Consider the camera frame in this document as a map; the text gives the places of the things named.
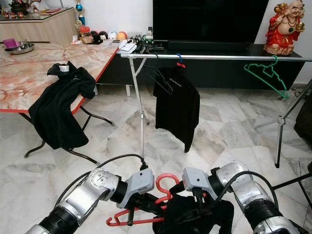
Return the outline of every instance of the floor tile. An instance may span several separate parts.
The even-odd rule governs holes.
[[[202,169],[207,174],[215,167],[241,161],[249,168],[267,178],[272,185],[294,179],[307,173],[312,160],[309,142],[301,139],[294,131],[296,115],[300,105],[289,115],[284,126],[280,168],[275,168],[277,115],[286,111],[293,101],[278,100],[272,90],[231,90],[199,88],[200,118],[195,129],[189,152],[184,153],[184,143],[164,129],[155,129],[156,98],[152,87],[140,87],[142,107],[150,124],[144,123],[145,160],[155,177],[161,173],[173,173],[182,180],[185,167]],[[99,95],[84,103],[89,112],[103,116],[107,122],[91,118],[85,133],[89,143],[74,149],[96,161],[104,162],[123,154],[140,154],[140,112],[136,93],[131,87],[127,97],[124,86],[100,86]],[[79,110],[75,118],[82,126],[87,115]],[[63,149],[52,150],[45,145],[33,152],[28,159],[24,154],[40,145],[41,139],[33,126],[21,116],[0,113],[0,233],[25,233],[32,225],[39,223],[53,208],[55,201],[68,184],[82,173],[96,165]],[[126,157],[104,166],[115,175],[128,179],[140,168],[138,158]],[[253,177],[269,193],[265,183]],[[312,194],[312,180],[302,181],[309,195]],[[165,188],[172,187],[172,179],[161,182]],[[163,193],[151,191],[158,197]],[[276,191],[280,211],[307,230],[312,230],[311,209],[298,184]],[[247,222],[233,193],[226,193],[223,199],[233,203],[234,234],[251,234]],[[113,202],[100,202],[95,211],[76,233],[112,234],[153,233],[151,224],[133,227],[108,227],[105,220],[120,210]],[[153,217],[138,212],[136,218]],[[216,225],[211,231],[218,233]]]

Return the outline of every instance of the black clothes hanger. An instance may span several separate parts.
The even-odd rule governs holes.
[[[159,71],[157,64],[158,64],[158,54],[155,53],[155,55],[157,56],[156,59],[156,64],[155,66],[148,66],[148,65],[143,65],[143,71],[144,73],[151,78],[152,80],[154,80],[167,94],[171,95],[173,93],[173,88],[170,86],[170,84],[167,82],[166,78],[163,76],[163,74]],[[154,77],[153,75],[159,76],[161,77],[161,83],[159,83]]]

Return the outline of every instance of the metal bowl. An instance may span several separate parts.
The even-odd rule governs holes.
[[[4,50],[12,55],[20,55],[20,54],[28,53],[34,50],[34,48],[35,48],[35,44],[28,43],[28,46],[27,44],[22,44],[20,46],[9,48],[9,49],[4,49]]]

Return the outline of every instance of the black shirt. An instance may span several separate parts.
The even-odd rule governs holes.
[[[89,140],[73,117],[70,105],[79,93],[93,98],[96,82],[83,67],[77,69],[68,62],[69,71],[62,72],[59,65],[66,66],[57,63],[48,71],[48,75],[58,75],[59,80],[43,91],[28,112],[36,131],[47,144],[53,149],[71,149]]]
[[[197,89],[185,77],[185,68],[164,67],[159,71],[173,88],[173,93],[169,95],[155,84],[154,96],[157,97],[155,127],[166,129],[181,140],[185,144],[186,153],[190,150],[194,130],[198,125],[200,96]]]

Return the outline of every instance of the red table edge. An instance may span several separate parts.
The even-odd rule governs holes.
[[[100,74],[97,76],[96,78],[96,82],[98,81],[98,79],[101,77],[101,75],[103,74],[103,72],[105,71],[106,67],[108,66],[108,64],[110,64],[110,62],[112,61],[113,57],[115,56],[115,54],[118,51],[118,47],[116,48],[115,52],[113,53],[113,55],[111,56],[111,58],[108,60],[108,62],[106,63],[106,65],[103,67],[102,71],[100,72]],[[77,105],[77,107],[72,110],[72,114],[75,114],[78,109],[80,108],[80,106],[83,104],[84,100],[86,98],[82,97],[82,100],[80,101],[80,103]],[[0,109],[0,112],[11,112],[11,113],[28,113],[28,110],[15,110],[15,109]]]

